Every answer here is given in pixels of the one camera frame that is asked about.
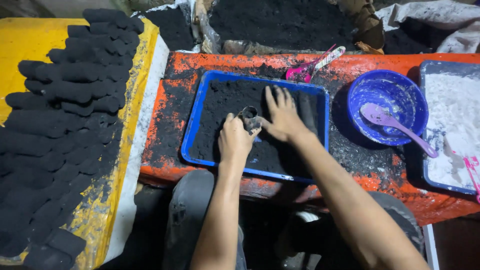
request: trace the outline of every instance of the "forearm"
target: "forearm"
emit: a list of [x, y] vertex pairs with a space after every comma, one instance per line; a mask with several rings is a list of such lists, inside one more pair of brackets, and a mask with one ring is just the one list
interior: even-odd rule
[[397, 223], [324, 149], [314, 134], [294, 141], [345, 240], [369, 268], [428, 267]]
[[190, 269], [234, 270], [237, 257], [240, 178], [245, 163], [223, 161]]

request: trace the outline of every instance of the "left hand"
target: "left hand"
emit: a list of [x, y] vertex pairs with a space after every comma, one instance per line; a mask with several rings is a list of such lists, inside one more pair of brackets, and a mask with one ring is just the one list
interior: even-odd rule
[[252, 149], [253, 140], [261, 130], [261, 127], [252, 129], [252, 135], [249, 135], [243, 129], [242, 120], [238, 116], [234, 117], [233, 113], [229, 113], [218, 138], [220, 161], [241, 162], [244, 166]]

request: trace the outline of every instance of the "tray of white powder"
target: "tray of white powder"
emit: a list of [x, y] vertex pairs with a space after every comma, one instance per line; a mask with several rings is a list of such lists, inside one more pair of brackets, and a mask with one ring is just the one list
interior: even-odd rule
[[422, 136], [439, 154], [423, 161], [425, 181], [439, 188], [476, 194], [462, 157], [445, 146], [444, 136], [456, 133], [467, 138], [470, 152], [480, 158], [480, 64], [424, 61], [420, 65], [420, 87], [429, 110]]

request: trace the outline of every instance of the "hand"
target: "hand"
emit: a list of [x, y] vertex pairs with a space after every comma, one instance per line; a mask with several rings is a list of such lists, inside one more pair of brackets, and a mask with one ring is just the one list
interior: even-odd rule
[[262, 127], [277, 140], [290, 143], [303, 134], [312, 133], [298, 116], [295, 102], [288, 90], [284, 88], [282, 91], [278, 86], [274, 86], [274, 88], [277, 102], [272, 96], [270, 87], [265, 87], [265, 98], [273, 123], [257, 116]]
[[243, 128], [243, 121], [238, 116], [234, 117], [233, 113], [229, 113], [218, 138], [220, 161], [241, 162], [244, 166], [252, 149], [253, 140], [261, 129], [261, 127], [252, 129], [252, 135], [249, 135]]

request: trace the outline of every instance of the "white flour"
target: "white flour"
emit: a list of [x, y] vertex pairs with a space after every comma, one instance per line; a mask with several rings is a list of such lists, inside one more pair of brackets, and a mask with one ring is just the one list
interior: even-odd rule
[[461, 156], [445, 145], [445, 134], [461, 135], [469, 152], [480, 158], [480, 80], [445, 74], [425, 76], [429, 118], [427, 141], [439, 156], [428, 158], [428, 177], [433, 182], [475, 190]]

